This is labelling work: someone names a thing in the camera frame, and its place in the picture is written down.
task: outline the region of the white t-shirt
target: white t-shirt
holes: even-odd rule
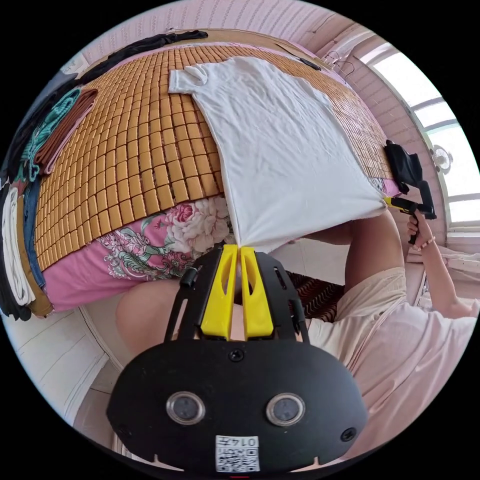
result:
[[[444,387],[462,357],[479,315],[455,320],[407,302],[374,326],[351,360],[369,420],[347,460],[390,441],[406,429]]]
[[[329,97],[305,79],[233,57],[170,71],[168,91],[191,94],[208,123],[240,247],[268,253],[383,212],[383,194],[363,173]]]

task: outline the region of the window frame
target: window frame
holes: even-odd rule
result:
[[[418,103],[416,105],[410,106],[404,98],[400,95],[398,90],[388,81],[387,78],[385,78],[382,73],[375,68],[375,65],[380,63],[383,60],[386,60],[387,58],[397,54],[401,53],[398,49],[396,49],[394,46],[390,45],[387,50],[384,50],[383,52],[379,53],[377,56],[373,57],[367,62],[362,61],[362,58],[359,58],[358,60],[362,62],[367,68],[372,70],[386,85],[387,87],[392,91],[392,93],[396,96],[397,100],[402,104],[402,106],[405,108],[405,111],[408,113],[408,116],[411,118],[412,122],[416,126],[417,130],[420,132],[423,141],[425,142],[426,146],[428,149],[433,148],[433,144],[430,140],[429,134],[433,132],[438,132],[440,130],[444,129],[449,129],[453,127],[461,127],[459,121],[455,119],[450,119],[450,120],[445,120],[441,121],[438,123],[435,123],[433,125],[428,125],[427,127],[424,127],[422,125],[422,122],[418,118],[416,112],[418,110],[424,109],[425,107],[430,107],[432,105],[445,102],[444,98],[442,96],[436,97],[436,98],[431,98],[430,100],[423,101],[421,103]],[[457,222],[452,222],[452,216],[450,212],[450,204],[454,202],[461,202],[464,200],[480,200],[480,192],[479,193],[471,193],[471,194],[466,194],[466,195],[448,195],[448,190],[447,190],[447,184],[445,182],[445,174],[440,171],[437,171],[437,177],[440,183],[440,189],[441,193],[443,196],[443,204],[444,204],[444,209],[445,209],[445,222],[446,222],[446,227],[447,227],[447,232],[448,233],[460,233],[460,232],[470,232],[470,233],[479,233],[480,234],[480,220],[473,220],[473,221],[457,221]]]

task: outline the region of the teal towel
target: teal towel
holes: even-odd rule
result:
[[[33,182],[40,172],[40,167],[35,164],[35,155],[44,145],[52,132],[57,128],[65,115],[72,109],[80,95],[81,89],[75,88],[67,92],[51,109],[43,122],[33,131],[21,155],[20,168],[17,180],[25,181],[24,172],[28,169],[30,182]]]

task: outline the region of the hand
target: hand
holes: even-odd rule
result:
[[[428,242],[432,237],[432,230],[425,220],[425,216],[420,213],[418,210],[415,212],[415,216],[411,216],[406,224],[408,234],[415,235],[418,233],[418,236],[415,240],[415,246],[421,247],[425,242]]]

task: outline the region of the pink shirt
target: pink shirt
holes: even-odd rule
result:
[[[375,325],[348,365],[370,417],[342,460],[390,441],[428,407],[462,357],[478,314],[478,301],[472,316],[455,320],[404,302]]]

